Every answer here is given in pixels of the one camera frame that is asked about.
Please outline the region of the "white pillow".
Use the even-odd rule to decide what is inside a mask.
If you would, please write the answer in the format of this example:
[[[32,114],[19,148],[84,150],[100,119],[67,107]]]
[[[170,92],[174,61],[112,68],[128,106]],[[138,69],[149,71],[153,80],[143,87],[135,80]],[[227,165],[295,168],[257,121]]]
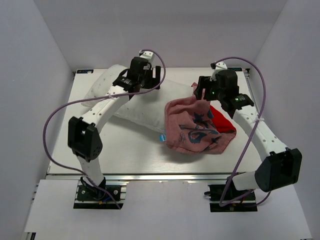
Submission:
[[[94,82],[84,98],[90,99],[104,96],[113,81],[124,69],[125,67],[122,65],[112,65]],[[161,84],[160,89],[133,96],[114,115],[153,131],[164,133],[166,104],[176,99],[192,96],[194,82],[194,80],[186,82],[181,75],[168,76]]]

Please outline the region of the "red patterned pillowcase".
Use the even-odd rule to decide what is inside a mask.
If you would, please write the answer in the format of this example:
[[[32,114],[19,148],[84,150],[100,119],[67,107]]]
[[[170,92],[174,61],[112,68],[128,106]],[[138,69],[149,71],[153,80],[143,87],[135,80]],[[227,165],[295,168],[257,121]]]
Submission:
[[[183,154],[222,154],[237,129],[211,103],[195,95],[174,99],[164,107],[166,146]]]

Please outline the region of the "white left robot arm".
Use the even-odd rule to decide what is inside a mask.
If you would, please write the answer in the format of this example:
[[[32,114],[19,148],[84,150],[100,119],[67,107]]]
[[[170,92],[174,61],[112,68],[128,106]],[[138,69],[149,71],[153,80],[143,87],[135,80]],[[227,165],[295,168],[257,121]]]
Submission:
[[[153,59],[154,53],[143,51],[131,60],[129,68],[114,65],[107,69],[88,92],[92,104],[89,111],[68,122],[68,147],[85,173],[82,183],[96,200],[106,193],[106,181],[98,159],[103,149],[100,132],[110,117],[131,99],[129,93],[159,87],[161,68],[152,66]]]

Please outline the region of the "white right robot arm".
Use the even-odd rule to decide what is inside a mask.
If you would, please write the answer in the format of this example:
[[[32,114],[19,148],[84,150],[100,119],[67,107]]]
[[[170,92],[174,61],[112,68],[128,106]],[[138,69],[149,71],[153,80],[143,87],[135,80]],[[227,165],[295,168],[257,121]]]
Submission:
[[[234,70],[220,70],[214,77],[200,76],[194,95],[197,100],[219,101],[222,109],[251,137],[260,156],[257,170],[235,175],[225,187],[229,198],[238,199],[244,190],[260,189],[267,193],[298,181],[302,153],[287,147],[258,116],[252,99],[240,93]]]

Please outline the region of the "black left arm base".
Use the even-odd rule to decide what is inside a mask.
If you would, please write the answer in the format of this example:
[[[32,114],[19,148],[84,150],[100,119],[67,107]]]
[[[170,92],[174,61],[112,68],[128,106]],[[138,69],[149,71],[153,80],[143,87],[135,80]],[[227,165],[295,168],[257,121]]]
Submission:
[[[92,191],[84,186],[79,180],[75,192],[73,208],[82,210],[120,210],[126,198],[126,185],[125,184],[106,184],[105,190],[110,193],[117,204],[112,198],[104,191]]]

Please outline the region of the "blue table label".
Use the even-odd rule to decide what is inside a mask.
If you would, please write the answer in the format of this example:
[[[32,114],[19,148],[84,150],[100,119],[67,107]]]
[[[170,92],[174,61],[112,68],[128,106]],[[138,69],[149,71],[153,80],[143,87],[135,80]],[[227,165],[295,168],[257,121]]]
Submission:
[[[243,71],[243,69],[241,67],[228,67],[227,69],[235,71],[235,72],[242,72]]]
[[[93,69],[78,69],[76,74],[92,74],[93,72]]]

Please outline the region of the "blue left table label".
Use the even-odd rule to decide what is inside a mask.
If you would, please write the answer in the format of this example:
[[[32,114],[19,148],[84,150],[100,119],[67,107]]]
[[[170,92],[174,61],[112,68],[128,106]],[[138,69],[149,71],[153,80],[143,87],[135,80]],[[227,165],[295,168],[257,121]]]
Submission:
[[[76,74],[92,74],[93,72],[93,69],[78,69]]]

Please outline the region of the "aluminium table edge rail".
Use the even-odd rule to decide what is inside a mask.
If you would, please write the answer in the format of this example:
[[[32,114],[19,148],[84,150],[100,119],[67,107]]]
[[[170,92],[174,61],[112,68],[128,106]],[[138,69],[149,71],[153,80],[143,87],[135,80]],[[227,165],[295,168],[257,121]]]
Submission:
[[[156,174],[104,174],[107,181],[218,181],[226,180],[228,173],[156,173]]]

